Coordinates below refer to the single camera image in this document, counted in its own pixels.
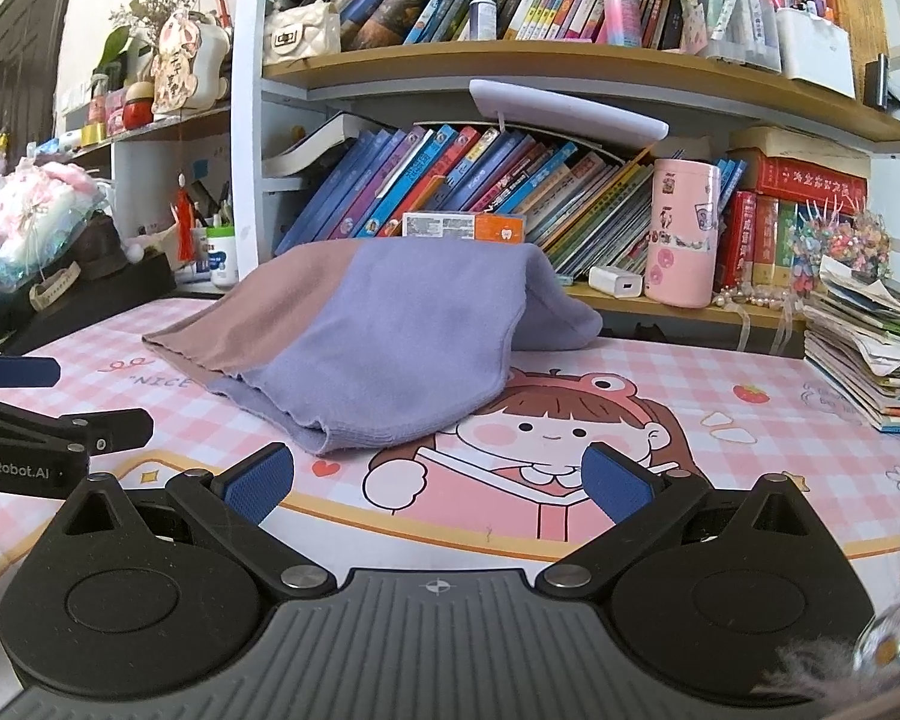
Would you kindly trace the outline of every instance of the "pink bottle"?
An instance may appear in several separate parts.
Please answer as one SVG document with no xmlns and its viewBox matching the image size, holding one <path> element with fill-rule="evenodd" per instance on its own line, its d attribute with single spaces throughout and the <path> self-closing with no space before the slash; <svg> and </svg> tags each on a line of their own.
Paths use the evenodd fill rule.
<svg viewBox="0 0 900 720">
<path fill-rule="evenodd" d="M 703 308 L 717 263 L 720 172 L 706 162 L 658 159 L 647 248 L 646 293 L 660 303 Z"/>
</svg>

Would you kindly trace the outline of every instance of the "metal screw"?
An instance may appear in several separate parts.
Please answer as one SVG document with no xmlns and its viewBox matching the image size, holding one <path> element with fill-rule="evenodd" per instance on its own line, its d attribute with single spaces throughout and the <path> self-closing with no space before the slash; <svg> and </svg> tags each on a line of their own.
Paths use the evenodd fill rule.
<svg viewBox="0 0 900 720">
<path fill-rule="evenodd" d="M 318 565 L 293 565 L 284 569 L 280 581 L 294 590 L 312 590 L 319 587 L 330 575 Z"/>
<path fill-rule="evenodd" d="M 582 565 L 573 565 L 573 563 L 551 565 L 543 572 L 543 581 L 565 590 L 583 587 L 585 584 L 589 584 L 591 579 L 593 577 L 589 571 Z"/>
</svg>

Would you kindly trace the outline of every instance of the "dark wooden door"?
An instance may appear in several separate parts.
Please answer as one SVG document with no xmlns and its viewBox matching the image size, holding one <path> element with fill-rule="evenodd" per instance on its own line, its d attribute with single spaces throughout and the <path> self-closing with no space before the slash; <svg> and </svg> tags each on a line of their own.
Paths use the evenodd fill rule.
<svg viewBox="0 0 900 720">
<path fill-rule="evenodd" d="M 0 5 L 0 129 L 10 132 L 10 167 L 26 143 L 53 136 L 56 60 L 69 0 L 4 0 Z"/>
</svg>

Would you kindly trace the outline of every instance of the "folded cloth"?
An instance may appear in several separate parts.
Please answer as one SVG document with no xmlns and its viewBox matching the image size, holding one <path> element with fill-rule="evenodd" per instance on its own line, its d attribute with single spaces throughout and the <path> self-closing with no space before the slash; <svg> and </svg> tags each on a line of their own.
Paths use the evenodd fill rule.
<svg viewBox="0 0 900 720">
<path fill-rule="evenodd" d="M 577 349 L 601 327 L 533 245 L 370 238 L 294 247 L 144 342 L 324 454 L 453 424 L 500 394 L 511 349 Z"/>
</svg>

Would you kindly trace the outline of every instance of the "phone charger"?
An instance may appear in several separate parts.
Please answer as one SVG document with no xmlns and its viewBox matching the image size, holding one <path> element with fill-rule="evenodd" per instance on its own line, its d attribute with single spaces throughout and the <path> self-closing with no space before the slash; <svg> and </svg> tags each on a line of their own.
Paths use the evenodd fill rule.
<svg viewBox="0 0 900 720">
<path fill-rule="evenodd" d="M 593 289 L 615 298 L 639 298 L 643 293 L 643 276 L 620 268 L 595 265 L 588 281 Z"/>
</svg>

